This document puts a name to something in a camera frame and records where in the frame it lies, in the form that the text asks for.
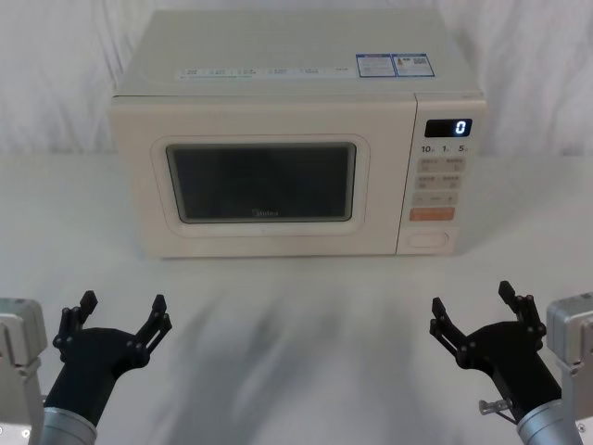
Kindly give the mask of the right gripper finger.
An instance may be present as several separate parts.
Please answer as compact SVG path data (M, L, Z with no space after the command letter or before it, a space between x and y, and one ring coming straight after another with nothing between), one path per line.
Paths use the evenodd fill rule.
M454 357L456 364L461 369L476 369L475 335L463 334L452 323L441 298L433 298L432 314L433 318L430 320L429 326L430 335Z
M515 314L517 321L534 341L535 351L540 351L543 348L542 338L547 334L547 328L540 319L534 296L530 294L518 295L511 283L506 280L499 283L498 295Z

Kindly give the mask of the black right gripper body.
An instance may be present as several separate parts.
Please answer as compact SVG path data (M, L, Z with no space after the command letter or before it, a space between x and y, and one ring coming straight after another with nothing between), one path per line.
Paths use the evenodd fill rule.
M561 398L560 385L538 354L545 334L542 323L499 322L474 331L462 343L462 367L488 375L515 420Z

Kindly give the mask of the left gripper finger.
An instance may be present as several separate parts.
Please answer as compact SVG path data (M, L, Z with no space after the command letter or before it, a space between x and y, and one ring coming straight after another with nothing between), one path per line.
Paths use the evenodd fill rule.
M55 348L59 351L65 350L73 341L74 336L82 330L86 320L95 310L97 302L95 292L87 290L84 292L78 306L66 307L62 310L58 332L53 340Z
M172 329L165 297L156 295L146 322L128 342L132 367L144 367L149 363L152 352Z

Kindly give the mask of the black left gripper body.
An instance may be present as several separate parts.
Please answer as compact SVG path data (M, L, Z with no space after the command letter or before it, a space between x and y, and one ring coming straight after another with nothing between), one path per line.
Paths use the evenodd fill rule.
M113 328L61 329L53 344L63 367L44 406L75 413L97 426L117 380L149 361L149 332Z

